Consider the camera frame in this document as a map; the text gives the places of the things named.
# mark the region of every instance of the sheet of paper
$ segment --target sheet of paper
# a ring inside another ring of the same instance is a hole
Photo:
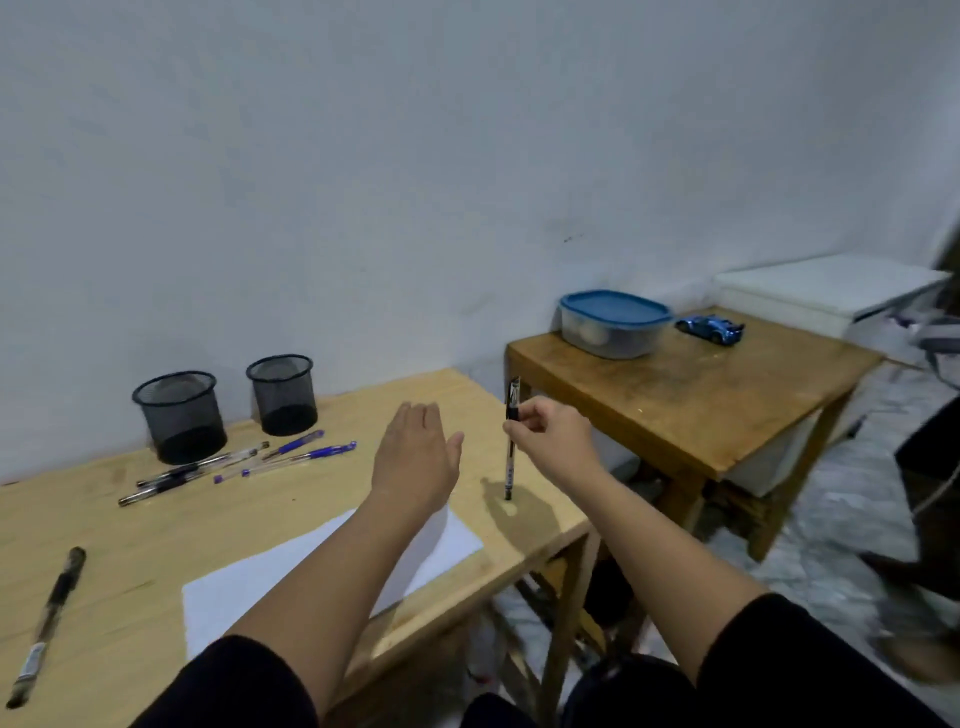
[[[193,659],[240,619],[314,548],[350,517],[347,511],[319,528],[250,558],[236,561],[183,587],[186,656]],[[387,579],[371,617],[449,571],[483,548],[483,542],[449,508],[435,513]]]

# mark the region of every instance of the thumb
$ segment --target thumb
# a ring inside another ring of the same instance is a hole
[[[454,432],[446,441],[446,456],[456,470],[460,470],[460,456],[464,452],[464,433]]]
[[[537,437],[535,432],[532,432],[526,425],[516,420],[504,421],[503,431],[506,432],[510,436],[510,439],[516,443],[516,446],[524,452],[529,452],[530,447],[534,444],[534,438]]]

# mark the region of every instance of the black sleeve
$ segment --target black sleeve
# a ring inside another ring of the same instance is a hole
[[[319,728],[320,722],[294,671],[259,642],[233,635],[188,663],[132,725]]]
[[[748,604],[700,667],[697,692],[723,724],[946,726],[802,607],[780,595]]]

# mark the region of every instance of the blue lid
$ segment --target blue lid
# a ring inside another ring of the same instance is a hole
[[[673,319],[670,309],[662,303],[606,289],[567,294],[560,299],[560,305],[601,324],[618,328],[658,326]]]

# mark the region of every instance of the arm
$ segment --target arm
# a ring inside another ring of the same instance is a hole
[[[323,716],[387,577],[459,475],[463,433],[444,440],[436,404],[404,403],[356,513],[227,631],[265,644]]]
[[[519,414],[504,429],[587,514],[695,682],[724,627],[767,590],[610,476],[593,449],[589,420],[576,409],[536,397]]]

